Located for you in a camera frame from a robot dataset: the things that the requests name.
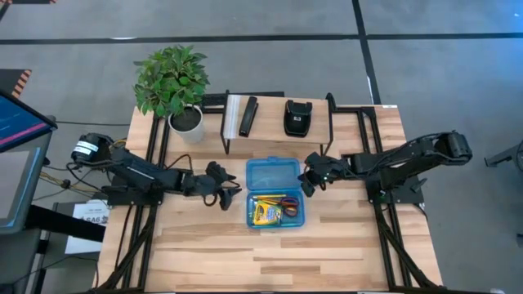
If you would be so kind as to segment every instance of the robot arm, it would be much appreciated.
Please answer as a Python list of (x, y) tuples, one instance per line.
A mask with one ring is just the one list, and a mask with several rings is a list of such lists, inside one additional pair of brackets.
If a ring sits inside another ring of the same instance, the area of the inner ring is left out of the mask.
[(116, 176), (113, 185), (102, 187), (111, 205), (158, 204), (162, 202), (163, 193), (168, 192), (184, 196), (219, 196), (221, 209), (227, 210), (232, 197), (241, 191), (239, 185), (222, 187), (224, 182), (236, 177), (227, 174), (216, 162), (208, 164), (206, 175), (195, 175), (192, 170), (182, 168), (165, 169), (123, 147), (116, 147), (110, 137), (96, 133), (81, 136), (71, 158), (76, 169), (103, 168)]
[(298, 177), (304, 193), (311, 197), (317, 185), (336, 180), (366, 180), (378, 177), (381, 190), (402, 185), (407, 179), (439, 165), (463, 165), (472, 158), (467, 139), (456, 131), (441, 132), (410, 140), (379, 154), (343, 154), (341, 159), (309, 155), (306, 170)]

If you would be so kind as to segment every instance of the box lid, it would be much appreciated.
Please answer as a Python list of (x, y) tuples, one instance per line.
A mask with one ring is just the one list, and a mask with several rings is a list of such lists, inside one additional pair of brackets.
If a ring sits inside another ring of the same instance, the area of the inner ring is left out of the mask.
[(300, 163), (295, 158), (257, 158), (247, 161), (247, 188), (299, 189)]

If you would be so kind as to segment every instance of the scissors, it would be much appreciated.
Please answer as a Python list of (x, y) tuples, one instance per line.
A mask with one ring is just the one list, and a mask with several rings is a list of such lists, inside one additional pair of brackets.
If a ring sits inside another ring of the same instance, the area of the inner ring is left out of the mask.
[(257, 197), (258, 200), (262, 200), (264, 203), (271, 205), (280, 205), (286, 216), (297, 216), (297, 207), (300, 202), (296, 198), (282, 197), (282, 198), (264, 198), (263, 196)]

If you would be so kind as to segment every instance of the white flower pot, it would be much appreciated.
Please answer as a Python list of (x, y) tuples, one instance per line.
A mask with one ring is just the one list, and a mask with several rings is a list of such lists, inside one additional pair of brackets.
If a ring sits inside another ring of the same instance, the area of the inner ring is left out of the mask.
[(171, 124), (172, 114), (169, 115), (169, 117), (168, 117), (168, 122), (169, 122), (169, 126), (171, 127), (171, 129), (176, 134), (180, 135), (180, 137), (183, 139), (183, 141), (185, 143), (188, 143), (188, 144), (195, 144), (195, 143), (200, 142), (201, 140), (203, 140), (203, 137), (205, 135), (205, 128), (203, 127), (203, 113), (202, 113), (202, 110), (198, 106), (196, 106), (196, 105), (194, 106), (194, 108), (198, 110), (198, 112), (200, 114), (200, 120), (199, 120), (198, 125), (195, 128), (193, 128), (193, 129), (191, 129), (189, 131), (178, 131)]

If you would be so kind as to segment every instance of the gray floor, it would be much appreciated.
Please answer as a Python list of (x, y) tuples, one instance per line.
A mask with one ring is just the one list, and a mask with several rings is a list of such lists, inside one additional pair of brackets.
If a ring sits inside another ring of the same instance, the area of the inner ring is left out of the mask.
[[(360, 0), (367, 33), (523, 32), (523, 4), (510, 1)], [(357, 33), (350, 1), (60, 0), (14, 5), (0, 38), (116, 38), (279, 33)], [(134, 60), (170, 44), (2, 46), (0, 68), (32, 69), (23, 101), (60, 120), (127, 123), (134, 105)], [(523, 39), (369, 41), (383, 104), (400, 106), (408, 138), (465, 134), (474, 159), (426, 174), (429, 225), (445, 285), (523, 292), (523, 184), (510, 163), (486, 168), (483, 157), (523, 139)], [(359, 41), (201, 42), (209, 56), (209, 92), (285, 91), (288, 96), (368, 104)], [(127, 127), (60, 125), (49, 158), (68, 161), (87, 132), (124, 137)], [(66, 176), (59, 172), (57, 176)], [(105, 184), (101, 175), (90, 178)], [(36, 197), (56, 191), (41, 183)], [(39, 202), (83, 200), (60, 194)], [(92, 265), (54, 269), (49, 280), (77, 281), (44, 292), (86, 289)]]

